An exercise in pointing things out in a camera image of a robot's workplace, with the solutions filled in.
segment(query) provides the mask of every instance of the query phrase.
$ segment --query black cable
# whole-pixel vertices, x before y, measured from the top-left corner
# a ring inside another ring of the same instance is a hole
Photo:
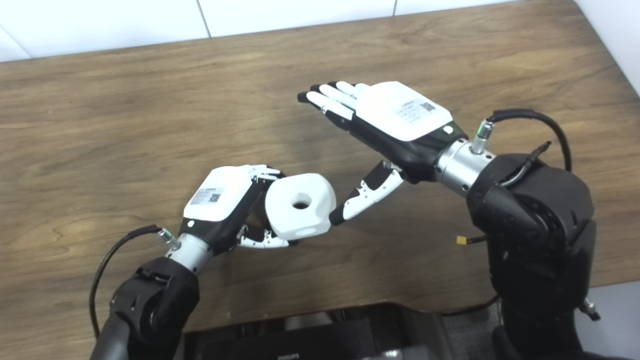
[[[569,148],[569,140],[567,140],[564,131],[554,119],[532,109],[504,109],[495,110],[493,115],[488,117],[486,120],[488,122],[497,123],[507,119],[536,119],[550,127],[556,134],[558,142],[560,143],[560,148],[562,149],[562,155],[564,158],[564,169],[571,172],[573,165],[571,149]]]
[[[533,163],[536,162],[538,157],[543,152],[547,151],[547,149],[549,148],[549,145],[551,145],[551,142],[545,142],[544,144],[540,145],[535,150],[533,150],[530,153],[530,155],[528,155],[527,158],[525,159],[524,164],[520,167],[520,171],[518,171],[518,173],[515,174],[511,179],[507,179],[501,182],[500,185],[504,186],[505,188],[508,188],[509,186],[517,183],[527,173],[527,171],[529,171],[529,169],[531,168]]]
[[[486,240],[486,235],[476,236],[475,238],[467,238],[467,245],[481,243]]]
[[[98,284],[100,284],[100,278],[102,277],[102,273],[104,273],[104,269],[107,267],[109,260],[113,257],[113,254],[118,251],[118,249],[124,245],[127,241],[137,238],[140,235],[144,234],[152,234],[158,233],[162,230],[161,227],[154,225],[149,225],[145,227],[140,227],[139,229],[135,229],[131,231],[129,234],[126,234],[122,239],[118,240],[118,242],[113,245],[111,250],[107,252],[102,260],[100,266],[98,266],[98,270],[95,273],[95,277],[93,278],[93,284],[91,284],[91,290],[89,291],[89,317],[91,318],[91,326],[93,327],[93,334],[95,335],[95,339],[97,340],[100,336],[100,327],[98,326],[98,316],[95,313],[95,294],[98,291]]]
[[[490,307],[491,305],[495,304],[499,299],[500,299],[500,295],[496,294],[494,297],[489,299],[488,302],[485,302],[483,304],[469,306],[469,307],[466,307],[465,309],[462,309],[462,310],[451,311],[450,313],[440,313],[440,315],[442,315],[442,316],[458,316],[458,315],[464,315],[464,314],[469,314],[469,313],[475,313],[476,311],[484,310],[484,309]]]

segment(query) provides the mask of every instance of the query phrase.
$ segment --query metal connector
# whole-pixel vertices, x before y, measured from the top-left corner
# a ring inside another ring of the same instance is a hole
[[[489,122],[486,119],[480,123],[480,127],[476,132],[476,137],[474,141],[471,143],[471,153],[475,155],[480,155],[484,153],[484,149],[486,148],[486,143],[489,141],[489,136],[493,132],[494,123]]]
[[[160,239],[162,239],[166,246],[171,249],[171,251],[176,251],[180,248],[181,244],[178,239],[176,239],[175,236],[164,227],[158,232],[158,236],[160,237]]]
[[[592,303],[589,299],[585,298],[582,305],[579,307],[580,311],[587,314],[591,321],[600,320],[600,314],[596,310],[596,304]]]

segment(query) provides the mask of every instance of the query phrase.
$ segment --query white tile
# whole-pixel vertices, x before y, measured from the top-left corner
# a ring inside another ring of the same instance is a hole
[[[212,37],[391,16],[395,0],[200,0]]]
[[[439,10],[468,8],[516,0],[397,0],[396,15],[408,13],[435,12]]]
[[[208,36],[196,0],[0,0],[0,24],[32,57]]]
[[[640,1],[575,0],[640,95]]]
[[[29,54],[0,26],[0,62],[29,58]]]

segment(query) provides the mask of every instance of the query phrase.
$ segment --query philips logo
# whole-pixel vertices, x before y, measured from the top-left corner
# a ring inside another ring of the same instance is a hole
[[[295,360],[299,358],[300,358],[300,354],[278,356],[278,360]]]

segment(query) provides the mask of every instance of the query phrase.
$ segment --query wooden table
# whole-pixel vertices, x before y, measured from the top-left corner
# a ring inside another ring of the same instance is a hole
[[[87,296],[105,252],[158,223],[174,231],[212,168],[268,163],[319,172],[344,199],[380,160],[296,94],[343,79],[398,80],[473,133],[497,108],[532,107],[567,132],[591,187],[592,285],[640,279],[640,101],[570,1],[541,0],[0,64],[0,357],[86,359]],[[555,140],[537,122],[500,124],[491,149]],[[561,166],[557,145],[545,155]],[[188,329],[392,301],[422,311],[493,295],[464,202],[403,185],[320,238],[212,261]],[[153,237],[126,245],[108,298]]]

